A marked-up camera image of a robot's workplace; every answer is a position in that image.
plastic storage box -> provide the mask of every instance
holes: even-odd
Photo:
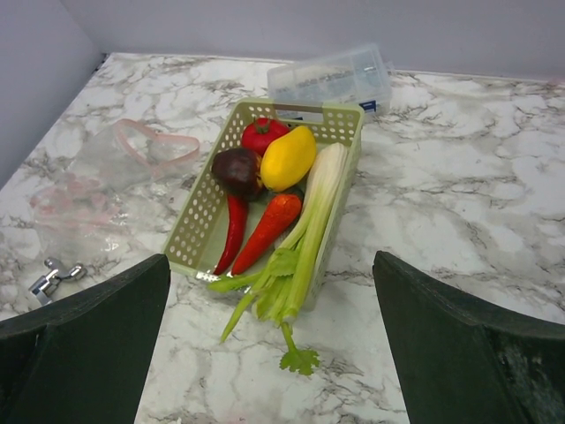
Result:
[[[317,122],[280,118],[281,113],[294,111],[317,115]],[[228,207],[225,192],[214,181],[210,169],[215,154],[240,146],[241,134],[256,117],[279,118],[290,127],[306,125],[314,133],[319,148],[331,143],[342,143],[349,148],[345,174],[340,182],[334,206],[329,216],[320,251],[316,259],[313,280],[310,282],[305,310],[312,310],[322,285],[329,255],[355,169],[361,154],[363,110],[357,105],[324,103],[320,106],[275,104],[269,99],[244,99],[236,104],[224,124],[215,145],[198,175],[177,221],[163,248],[173,271],[204,281],[213,281],[210,273],[220,259],[228,231]],[[250,204],[245,241],[251,236],[266,207],[266,201]],[[269,254],[251,267],[246,274],[259,271],[267,263]]]
[[[387,67],[374,43],[271,69],[267,87],[277,102],[354,102],[368,117],[387,113],[392,95]]]

beet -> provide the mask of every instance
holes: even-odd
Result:
[[[214,156],[212,175],[228,193],[247,201],[263,191],[260,176],[261,156],[249,148],[231,148]]]

celery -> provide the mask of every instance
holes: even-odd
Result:
[[[208,285],[218,292],[251,285],[251,290],[241,299],[222,333],[222,341],[255,301],[253,308],[257,317],[262,321],[271,320],[280,327],[289,348],[281,359],[280,367],[301,375],[310,375],[320,361],[316,351],[299,350],[294,345],[291,323],[308,294],[346,158],[347,149],[339,143],[324,148],[318,154],[308,176],[302,215],[260,273],[223,278]]]

white marble surface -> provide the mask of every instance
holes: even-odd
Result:
[[[0,192],[0,319],[35,307],[26,289],[44,269],[27,202],[83,140],[128,117],[198,137],[206,153],[230,106],[266,93],[273,66],[112,55]],[[394,87],[391,113],[365,126],[317,309],[295,327],[321,369],[279,370],[280,332],[249,315],[219,345],[233,302],[174,275],[138,424],[408,422],[371,277],[379,249],[565,323],[565,87],[429,74],[400,74]],[[162,212],[139,243],[85,258],[91,276],[56,297],[158,251],[192,181],[154,187],[147,196]]]

green plastic basket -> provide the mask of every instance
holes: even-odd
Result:
[[[288,111],[307,113],[308,117],[318,117],[320,122],[314,119],[302,121],[279,117],[279,114],[283,115]],[[225,192],[212,178],[210,168],[215,154],[240,146],[243,130],[256,117],[276,118],[290,127],[306,125],[313,131],[319,148],[332,143],[342,143],[349,148],[345,178],[339,185],[335,204],[329,216],[328,227],[316,259],[308,296],[303,306],[305,310],[312,310],[323,283],[337,228],[361,153],[364,111],[357,105],[280,104],[270,99],[256,98],[247,98],[238,102],[224,124],[201,173],[194,182],[188,199],[165,243],[163,252],[169,258],[173,271],[207,282],[216,279],[211,273],[225,246],[229,215]],[[250,205],[245,241],[255,229],[265,207],[266,201],[253,202]],[[268,256],[265,254],[247,273],[263,268]]]

